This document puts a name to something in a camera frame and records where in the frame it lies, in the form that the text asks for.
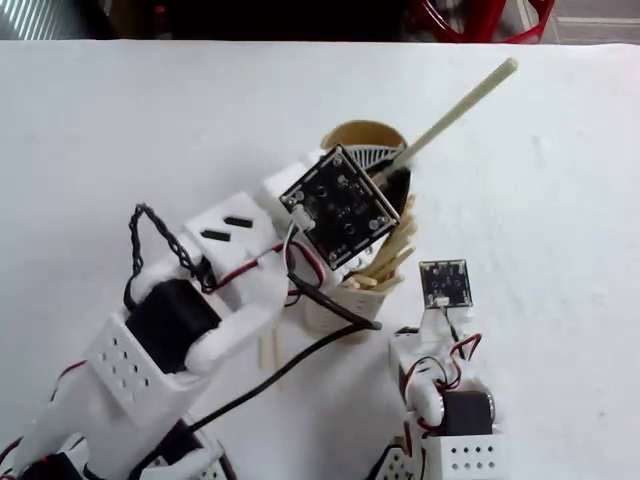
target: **red wire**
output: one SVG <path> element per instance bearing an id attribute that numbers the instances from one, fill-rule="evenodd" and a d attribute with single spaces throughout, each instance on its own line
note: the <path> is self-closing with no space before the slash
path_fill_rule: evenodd
<path id="1" fill-rule="evenodd" d="M 468 345 L 471 342 L 474 342 L 473 346 L 471 347 L 471 351 L 469 352 L 468 359 L 471 360 L 471 357 L 473 357 L 473 353 L 476 351 L 476 348 L 478 348 L 478 344 L 480 343 L 480 340 L 482 340 L 482 334 L 475 333 L 470 337 L 467 337 L 464 340 L 456 343 L 453 347 L 451 347 L 451 351 L 449 352 L 449 355 L 453 355 L 453 352 L 455 352 L 456 350 L 458 350 L 459 353 L 462 353 L 462 347 L 464 347 L 465 345 Z"/>
<path id="2" fill-rule="evenodd" d="M 4 460 L 7 458 L 7 455 L 9 455 L 18 445 L 20 445 L 20 442 L 22 441 L 22 437 L 17 438 L 16 440 L 14 440 L 13 442 L 11 442 L 7 448 L 5 448 L 2 453 L 0 453 L 0 465 L 2 465 L 2 462 L 4 462 Z"/>
<path id="3" fill-rule="evenodd" d="M 81 362 L 77 362 L 74 363 L 73 365 L 69 365 L 67 368 L 65 368 L 62 373 L 58 376 L 58 379 L 56 380 L 56 386 L 53 389 L 53 393 L 51 394 L 51 398 L 49 399 L 50 402 L 53 402 L 54 398 L 56 398 L 56 393 L 58 393 L 58 385 L 60 384 L 60 380 L 62 380 L 62 378 L 72 372 L 73 370 L 75 370 L 76 368 L 80 368 L 82 365 L 84 365 L 85 363 L 87 363 L 86 360 L 82 360 Z"/>
<path id="4" fill-rule="evenodd" d="M 291 245 L 295 245 L 302 252 L 302 256 L 307 262 L 309 262 L 309 265 L 311 265 L 311 268 L 313 268 L 313 271 L 318 277 L 318 287 L 321 287 L 326 280 L 326 275 L 324 273 L 324 268 L 322 268 L 322 265 L 320 264 L 318 259 L 303 244 L 294 240 L 291 242 Z"/>
<path id="5" fill-rule="evenodd" d="M 324 269 L 322 268 L 322 265 L 320 265 L 320 262 L 318 262 L 318 260 L 313 256 L 313 254 L 301 243 L 293 241 L 291 242 L 291 244 L 298 247 L 298 249 L 302 253 L 302 256 L 305 258 L 307 262 L 309 262 L 309 264 L 311 265 L 311 268 L 313 268 L 316 276 L 318 277 L 318 283 L 321 286 L 324 283 L 326 277 L 325 277 Z M 273 250 L 274 252 L 280 252 L 282 250 L 282 246 L 283 246 L 282 243 L 280 243 L 274 246 L 271 250 Z M 258 259 L 256 258 L 254 260 L 251 260 L 249 263 L 244 264 L 243 266 L 235 269 L 234 271 L 232 271 L 231 273 L 223 277 L 222 280 L 218 282 L 218 286 L 216 288 L 222 288 L 228 285 L 233 279 L 239 277 L 243 273 L 248 272 L 249 270 L 257 266 L 258 266 Z M 298 293 L 299 293 L 298 290 L 289 290 L 288 295 L 297 295 Z"/>
<path id="6" fill-rule="evenodd" d="M 476 348 L 478 348 L 478 344 L 480 343 L 480 340 L 482 340 L 482 334 L 481 333 L 475 333 L 475 334 L 471 335 L 470 337 L 467 337 L 464 340 L 456 343 L 453 347 L 451 347 L 451 350 L 449 351 L 449 356 L 451 357 L 451 360 L 453 362 L 453 366 L 455 367 L 457 374 L 456 374 L 456 378 L 455 378 L 455 380 L 453 380 L 453 382 L 451 382 L 450 384 L 444 386 L 445 389 L 454 390 L 454 389 L 458 388 L 460 386 L 460 382 L 462 380 L 462 370 L 460 369 L 460 365 L 458 365 L 458 362 L 456 361 L 456 358 L 453 356 L 455 351 L 457 350 L 458 353 L 461 353 L 462 352 L 462 347 L 464 347 L 465 345 L 468 345 L 469 343 L 473 342 L 473 345 L 471 346 L 471 351 L 469 352 L 469 357 L 468 357 L 468 360 L 471 360 L 471 357 L 473 357 L 473 354 L 476 351 Z"/>

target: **white surface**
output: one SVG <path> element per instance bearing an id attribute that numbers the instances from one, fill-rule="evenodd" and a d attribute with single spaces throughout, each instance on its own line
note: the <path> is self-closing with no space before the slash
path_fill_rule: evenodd
<path id="1" fill-rule="evenodd" d="M 517 74 L 421 155 L 418 252 L 389 328 L 318 353 L 209 432 L 240 478 L 362 478 L 400 431 L 385 334 L 420 321 L 417 261 L 466 258 L 512 478 L 637 478 L 640 50 L 625 46 L 3 42 L 2 444 L 121 302 L 136 201 L 177 229 L 343 121 L 411 141 L 509 55 Z M 166 246 L 150 233 L 153 262 Z M 309 342 L 282 331 L 287 355 Z M 241 353 L 196 415 L 263 377 Z"/>

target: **black circuit board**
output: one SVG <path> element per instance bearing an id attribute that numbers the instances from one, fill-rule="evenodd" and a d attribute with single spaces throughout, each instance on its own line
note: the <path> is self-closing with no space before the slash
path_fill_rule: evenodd
<path id="1" fill-rule="evenodd" d="M 305 235 L 332 270 L 398 224 L 398 214 L 356 160 L 341 146 L 324 155 L 280 201 L 300 209 Z"/>
<path id="2" fill-rule="evenodd" d="M 440 308 L 438 298 L 447 297 L 447 307 L 470 307 L 471 288 L 466 260 L 420 262 L 425 308 Z"/>

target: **bamboo skewer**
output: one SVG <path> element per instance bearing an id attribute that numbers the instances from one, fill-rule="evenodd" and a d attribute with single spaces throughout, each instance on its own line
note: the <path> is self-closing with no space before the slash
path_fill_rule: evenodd
<path id="1" fill-rule="evenodd" d="M 514 58 L 507 58 L 498 68 L 491 72 L 473 90 L 465 95 L 451 110 L 438 120 L 412 145 L 403 150 L 393 164 L 374 177 L 377 185 L 382 185 L 389 174 L 399 168 L 406 167 L 410 160 L 434 138 L 449 128 L 456 120 L 473 108 L 480 100 L 489 95 L 498 85 L 518 69 L 518 62 Z"/>
<path id="2" fill-rule="evenodd" d="M 390 242 L 388 246 L 385 246 L 378 256 L 373 260 L 371 265 L 365 268 L 362 272 L 363 275 L 367 275 L 369 277 L 374 276 L 375 272 L 384 267 L 387 263 L 389 263 L 396 255 L 398 255 L 402 250 L 409 246 L 408 238 L 397 238 L 394 241 Z"/>
<path id="3" fill-rule="evenodd" d="M 389 280 L 385 280 L 382 283 L 379 283 L 378 286 L 376 288 L 373 289 L 373 291 L 375 292 L 386 292 L 388 291 L 391 287 L 395 287 L 396 285 L 398 285 L 399 283 L 404 281 L 404 276 L 402 275 L 396 275 L 394 277 L 391 277 Z"/>
<path id="4" fill-rule="evenodd" d="M 384 278 L 398 268 L 415 251 L 415 247 L 407 248 L 400 255 L 394 257 L 389 263 L 385 264 L 380 270 L 376 271 L 373 276 L 378 280 Z"/>
<path id="5" fill-rule="evenodd" d="M 353 278 L 363 287 L 370 288 L 378 285 L 378 281 L 375 278 L 367 277 L 366 275 L 363 275 L 361 273 L 356 273 L 351 278 Z"/>

